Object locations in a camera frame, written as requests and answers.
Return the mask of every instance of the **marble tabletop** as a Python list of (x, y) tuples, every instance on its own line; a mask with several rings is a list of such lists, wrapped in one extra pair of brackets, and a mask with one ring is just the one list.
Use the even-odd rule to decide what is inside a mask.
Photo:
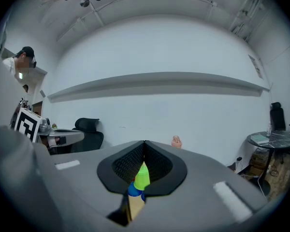
[[(270, 139), (268, 143), (265, 144), (257, 144), (251, 140), (251, 136), (261, 134)], [(266, 131), (257, 132), (251, 134), (247, 137), (247, 141), (257, 147), (262, 147), (266, 149), (287, 149), (290, 148), (290, 131), (285, 130), (275, 130), (271, 133), (270, 136), (266, 135)]]

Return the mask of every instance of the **black cap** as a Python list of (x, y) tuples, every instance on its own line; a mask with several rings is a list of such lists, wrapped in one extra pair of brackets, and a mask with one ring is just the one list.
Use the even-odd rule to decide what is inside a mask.
[(26, 57), (33, 58), (34, 50), (30, 46), (23, 47), (22, 51), (26, 53)]

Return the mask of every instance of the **chair headrest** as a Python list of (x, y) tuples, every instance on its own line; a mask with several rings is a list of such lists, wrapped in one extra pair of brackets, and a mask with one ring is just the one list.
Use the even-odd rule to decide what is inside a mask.
[(272, 105), (272, 110), (281, 108), (281, 104), (279, 102), (274, 102), (271, 105)]
[(75, 122), (75, 128), (84, 132), (96, 132), (98, 121), (98, 118), (79, 118)]

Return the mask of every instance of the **round table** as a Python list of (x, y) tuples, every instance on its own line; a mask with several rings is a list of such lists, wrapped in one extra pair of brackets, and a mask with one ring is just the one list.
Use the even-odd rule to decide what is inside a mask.
[[(257, 144), (256, 142), (251, 140), (251, 136), (259, 135), (259, 134), (269, 138), (270, 141), (268, 143), (264, 143), (264, 144)], [(261, 132), (257, 132), (254, 134), (250, 134), (246, 140), (254, 146), (269, 149), (269, 156), (268, 156), (268, 159), (266, 162), (266, 166), (265, 166), (265, 169), (264, 169), (264, 171), (259, 179), (259, 184), (262, 188), (262, 191), (263, 191), (264, 195), (267, 195), (267, 194), (269, 194), (269, 192), (271, 190), (271, 186), (265, 180), (266, 171), (269, 167), (270, 160), (272, 158), (272, 155), (273, 155), (273, 152), (275, 149), (290, 150), (290, 131), (285, 131), (285, 130), (278, 130), (277, 131), (277, 130), (275, 130), (271, 133), (270, 136), (266, 135), (266, 131), (261, 131)], [(250, 182), (259, 188), (258, 178), (252, 178), (250, 180)]]

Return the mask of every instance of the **desk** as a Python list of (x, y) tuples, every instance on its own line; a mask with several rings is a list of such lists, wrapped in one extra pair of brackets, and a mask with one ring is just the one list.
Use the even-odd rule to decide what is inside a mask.
[[(257, 134), (261, 134), (262, 136), (269, 138), (270, 141), (268, 143), (265, 143), (265, 144), (260, 144), (260, 145), (257, 144), (256, 142), (251, 140), (251, 136), (257, 135)], [(275, 130), (271, 133), (270, 136), (266, 135), (266, 131), (261, 131), (261, 132), (257, 132), (257, 133), (249, 135), (246, 140), (254, 146), (269, 149), (269, 157), (267, 159), (265, 169), (264, 169), (264, 171), (259, 179), (259, 184), (262, 188), (262, 191), (263, 191), (264, 195), (267, 195), (267, 194), (269, 194), (269, 192), (271, 190), (271, 186), (265, 180), (266, 171), (269, 167), (270, 160), (272, 158), (272, 155), (273, 155), (275, 149), (279, 149), (279, 150), (289, 150), (290, 149), (290, 131), (285, 131), (285, 130), (278, 130), (277, 131), (277, 130)], [(253, 183), (257, 187), (259, 187), (257, 178), (251, 179), (251, 183)]]

